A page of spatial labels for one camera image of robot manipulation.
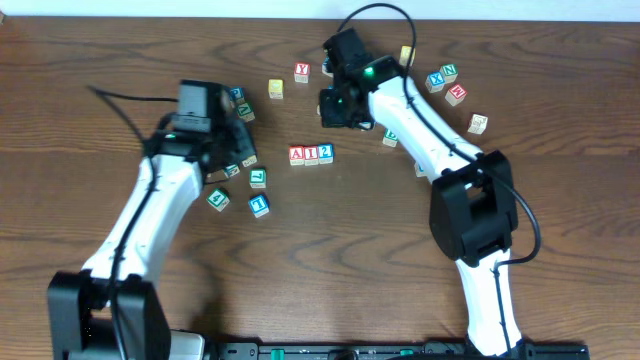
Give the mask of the blue 2 block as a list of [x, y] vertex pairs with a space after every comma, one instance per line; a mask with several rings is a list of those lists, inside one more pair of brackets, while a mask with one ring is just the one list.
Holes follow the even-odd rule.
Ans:
[[331, 164], [334, 162], [334, 147], [332, 144], [319, 144], [318, 161], [320, 164]]

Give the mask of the red I block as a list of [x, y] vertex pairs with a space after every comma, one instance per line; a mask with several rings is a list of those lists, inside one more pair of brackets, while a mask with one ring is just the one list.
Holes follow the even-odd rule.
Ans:
[[319, 164], [319, 153], [317, 146], [305, 146], [303, 150], [305, 166], [314, 166]]

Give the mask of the red A block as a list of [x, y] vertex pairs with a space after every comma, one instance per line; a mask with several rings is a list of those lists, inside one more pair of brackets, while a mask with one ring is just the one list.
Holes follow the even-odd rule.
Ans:
[[288, 155], [291, 166], [303, 166], [305, 164], [303, 146], [290, 146]]

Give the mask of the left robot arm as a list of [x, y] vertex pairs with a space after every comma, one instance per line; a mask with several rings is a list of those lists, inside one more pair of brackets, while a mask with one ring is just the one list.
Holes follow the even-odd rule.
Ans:
[[233, 90], [184, 80], [150, 136], [134, 189], [111, 232], [77, 273], [60, 271], [47, 289], [55, 360], [213, 359], [195, 332], [173, 330], [156, 283], [175, 234], [209, 175], [249, 166], [256, 154]]

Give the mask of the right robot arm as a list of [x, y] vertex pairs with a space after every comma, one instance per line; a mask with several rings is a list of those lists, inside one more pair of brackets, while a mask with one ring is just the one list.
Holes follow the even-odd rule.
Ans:
[[513, 315], [509, 281], [497, 264], [510, 257], [518, 227], [508, 160], [484, 154], [457, 134], [424, 100], [391, 56], [374, 58], [349, 28], [323, 45], [333, 85], [319, 95], [325, 128], [392, 132], [431, 185], [429, 227], [458, 268], [466, 299], [467, 337], [484, 356], [505, 355], [522, 335]]

